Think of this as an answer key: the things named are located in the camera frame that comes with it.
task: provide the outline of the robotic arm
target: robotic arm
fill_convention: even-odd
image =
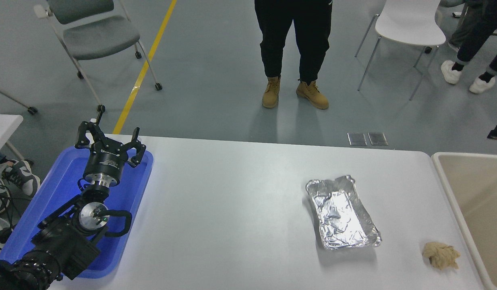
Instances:
[[[107,209],[104,201],[109,187],[120,183],[125,163],[138,166],[146,146],[138,140],[138,127],[127,144],[105,137],[99,128],[102,113],[96,122],[80,124],[75,144],[77,149],[90,151],[81,178],[89,184],[81,187],[79,183],[81,194],[38,224],[40,231],[32,238],[35,247],[31,251],[12,264],[0,260],[0,290],[46,290],[54,280],[62,280],[62,274],[73,280],[98,257],[96,244],[101,238],[129,232],[131,213]],[[90,144],[86,132],[93,136],[94,143]],[[127,150],[131,148],[136,149],[136,154],[129,158]],[[110,217],[124,217],[124,229],[108,231]]]

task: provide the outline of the dough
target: dough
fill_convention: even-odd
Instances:
[[[441,242],[428,242],[424,246],[422,256],[429,258],[431,266],[443,270],[447,267],[458,269],[456,258],[460,257],[460,253],[453,246],[448,246]]]

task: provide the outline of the person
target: person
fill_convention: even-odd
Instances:
[[[41,186],[41,179],[32,173],[30,163],[27,160],[8,160],[0,152],[0,164],[6,163],[7,167],[2,172],[2,179],[18,186],[28,196],[33,196]],[[5,185],[0,178],[0,191]]]
[[[282,69],[282,50],[293,22],[300,52],[300,83],[296,90],[313,106],[325,110],[329,101],[317,87],[318,72],[329,48],[331,0],[255,0],[256,16],[263,33],[261,58],[268,79],[262,104],[273,108],[278,103]]]
[[[458,50],[456,60],[446,60],[440,66],[445,81],[449,84],[458,83],[464,66],[476,55],[496,29],[497,0],[488,0],[485,14],[475,25],[470,35],[465,38],[462,47]],[[475,94],[480,94],[491,89],[495,84],[495,76],[497,76],[497,55],[486,71],[475,79],[469,90]]]

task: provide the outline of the white table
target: white table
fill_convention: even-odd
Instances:
[[[142,142],[155,163],[118,268],[102,279],[54,282],[50,290],[483,289],[426,154]],[[345,174],[381,231],[378,248],[333,252],[318,243],[304,186]],[[460,251],[460,269],[432,268],[421,256],[430,241]]]
[[[23,121],[23,116],[15,114],[0,114],[0,149],[9,140]]]

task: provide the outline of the blue plastic tray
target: blue plastic tray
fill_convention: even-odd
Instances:
[[[26,252],[33,249],[32,237],[39,232],[37,224],[55,211],[65,202],[81,193],[77,181],[82,177],[89,157],[89,150],[70,147],[64,150],[55,161],[41,188],[35,194],[28,208],[15,227],[3,250],[0,259],[13,263]],[[147,186],[153,165],[153,156],[145,151],[143,160],[135,168],[125,164],[120,184],[111,187],[105,205],[109,209],[130,211],[134,218],[138,211],[143,192]],[[123,229],[124,218],[112,218],[108,222],[109,231],[118,232]],[[84,270],[81,278],[101,278],[109,274],[120,262],[128,235],[119,238],[104,237],[98,242],[100,255]]]

